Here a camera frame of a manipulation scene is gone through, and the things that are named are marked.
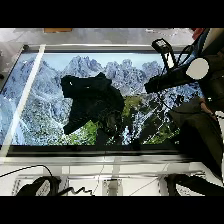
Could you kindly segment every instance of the crumpled black fabric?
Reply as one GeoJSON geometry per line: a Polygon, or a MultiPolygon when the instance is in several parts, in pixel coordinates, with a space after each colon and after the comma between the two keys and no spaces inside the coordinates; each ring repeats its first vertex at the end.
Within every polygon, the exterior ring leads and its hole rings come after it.
{"type": "Polygon", "coordinates": [[[110,136],[121,130],[124,99],[120,91],[111,86],[112,80],[100,72],[96,77],[78,78],[67,75],[61,79],[65,98],[72,98],[69,122],[64,126],[66,135],[76,131],[88,121],[99,121],[110,136]]]}

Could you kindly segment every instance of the white oval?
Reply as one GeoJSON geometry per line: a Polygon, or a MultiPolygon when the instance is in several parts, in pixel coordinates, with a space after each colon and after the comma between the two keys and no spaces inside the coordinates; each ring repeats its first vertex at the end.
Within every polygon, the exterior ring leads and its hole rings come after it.
{"type": "Polygon", "coordinates": [[[196,58],[191,62],[186,71],[186,74],[192,79],[198,80],[204,78],[207,75],[208,69],[208,62],[204,58],[196,58]]]}

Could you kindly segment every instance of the floor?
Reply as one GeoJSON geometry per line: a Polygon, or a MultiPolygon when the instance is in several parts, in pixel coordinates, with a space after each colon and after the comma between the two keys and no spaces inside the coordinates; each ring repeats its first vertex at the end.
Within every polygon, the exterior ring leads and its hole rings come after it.
{"type": "Polygon", "coordinates": [[[193,42],[188,28],[73,28],[72,32],[44,33],[43,28],[0,28],[0,42],[27,44],[151,44],[158,38],[171,45],[193,42]]]}

